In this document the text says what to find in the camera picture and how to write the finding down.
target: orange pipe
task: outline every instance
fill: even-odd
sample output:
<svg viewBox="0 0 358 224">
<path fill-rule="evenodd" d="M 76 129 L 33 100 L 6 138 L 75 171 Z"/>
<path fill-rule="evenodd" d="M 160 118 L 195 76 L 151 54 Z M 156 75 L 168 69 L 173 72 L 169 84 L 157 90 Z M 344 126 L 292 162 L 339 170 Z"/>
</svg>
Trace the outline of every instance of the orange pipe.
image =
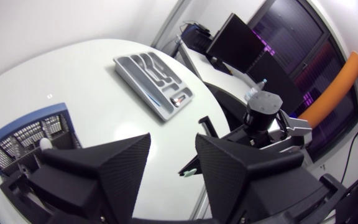
<svg viewBox="0 0 358 224">
<path fill-rule="evenodd" d="M 320 97 L 303 112 L 299 119 L 309 122 L 315 128 L 341 102 L 358 77 L 358 54 L 352 52 L 333 82 Z"/>
</svg>

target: computer monitor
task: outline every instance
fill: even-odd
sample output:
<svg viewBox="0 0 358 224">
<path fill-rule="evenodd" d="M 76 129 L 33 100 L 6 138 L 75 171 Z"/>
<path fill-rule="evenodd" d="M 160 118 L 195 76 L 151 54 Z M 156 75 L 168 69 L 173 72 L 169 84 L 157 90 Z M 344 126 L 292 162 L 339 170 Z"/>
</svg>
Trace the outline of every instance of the computer monitor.
<svg viewBox="0 0 358 224">
<path fill-rule="evenodd" d="M 247 74 L 256 83 L 266 79 L 264 90 L 280 96 L 283 100 L 281 109 L 287 114 L 294 112 L 303 102 L 298 87 L 269 52 L 264 52 L 249 68 Z"/>
<path fill-rule="evenodd" d="M 264 47 L 247 24 L 232 13 L 215 35 L 206 53 L 215 69 L 227 73 L 228 69 L 222 64 L 225 62 L 245 73 Z"/>
</svg>

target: desk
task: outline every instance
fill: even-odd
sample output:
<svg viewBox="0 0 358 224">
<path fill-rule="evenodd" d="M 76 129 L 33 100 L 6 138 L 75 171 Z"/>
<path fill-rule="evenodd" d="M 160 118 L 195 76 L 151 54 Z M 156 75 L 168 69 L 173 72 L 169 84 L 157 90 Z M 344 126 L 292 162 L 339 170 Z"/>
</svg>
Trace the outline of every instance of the desk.
<svg viewBox="0 0 358 224">
<path fill-rule="evenodd" d="M 255 82 L 252 81 L 248 75 L 244 75 L 238 71 L 234 71 L 233 76 L 225 74 L 216 70 L 205 55 L 189 49 L 183 41 L 180 42 L 178 47 L 186 67 L 196 74 L 205 84 L 224 91 L 244 105 L 247 104 L 244 95 L 250 90 L 251 85 L 255 85 Z M 239 78 L 239 76 L 242 76 L 247 83 Z"/>
<path fill-rule="evenodd" d="M 113 57 L 139 52 L 155 52 L 195 94 L 167 122 L 114 71 Z M 133 217 L 189 219 L 204 181 L 202 175 L 179 177 L 178 171 L 196 155 L 196 133 L 205 133 L 198 120 L 209 116 L 220 137 L 229 132 L 218 102 L 194 74 L 148 46 L 126 40 L 92 40 L 33 58 L 0 76 L 0 128 L 61 102 L 67 105 L 83 147 L 150 132 L 150 153 Z M 25 222 L 1 191 L 0 222 Z"/>
</svg>

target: gray cutlery tray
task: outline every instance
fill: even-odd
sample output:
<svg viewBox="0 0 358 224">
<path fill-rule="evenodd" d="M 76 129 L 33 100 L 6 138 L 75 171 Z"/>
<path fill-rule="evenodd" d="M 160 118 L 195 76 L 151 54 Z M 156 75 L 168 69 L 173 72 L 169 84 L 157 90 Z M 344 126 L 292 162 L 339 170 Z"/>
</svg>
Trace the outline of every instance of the gray cutlery tray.
<svg viewBox="0 0 358 224">
<path fill-rule="evenodd" d="M 194 97 L 186 83 L 153 52 L 113 60 L 117 73 L 164 121 Z M 175 105 L 175 99 L 181 100 L 179 105 Z"/>
</svg>

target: small object in tray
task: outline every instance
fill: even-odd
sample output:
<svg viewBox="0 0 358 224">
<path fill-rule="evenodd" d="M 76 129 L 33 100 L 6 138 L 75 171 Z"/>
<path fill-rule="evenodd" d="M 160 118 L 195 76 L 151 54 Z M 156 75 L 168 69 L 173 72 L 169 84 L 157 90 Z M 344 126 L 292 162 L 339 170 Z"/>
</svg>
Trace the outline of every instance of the small object in tray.
<svg viewBox="0 0 358 224">
<path fill-rule="evenodd" d="M 180 103 L 186 98 L 186 95 L 182 95 L 181 97 L 178 98 L 171 98 L 171 102 L 173 103 L 174 106 L 179 107 Z"/>
<path fill-rule="evenodd" d="M 158 103 L 158 101 L 157 101 L 156 99 L 154 99 L 154 97 L 152 97 L 152 96 L 150 95 L 150 93 L 147 93 L 146 91 L 144 91 L 144 92 L 147 94 L 147 96 L 148 96 L 157 106 L 161 106 L 160 103 Z"/>
</svg>

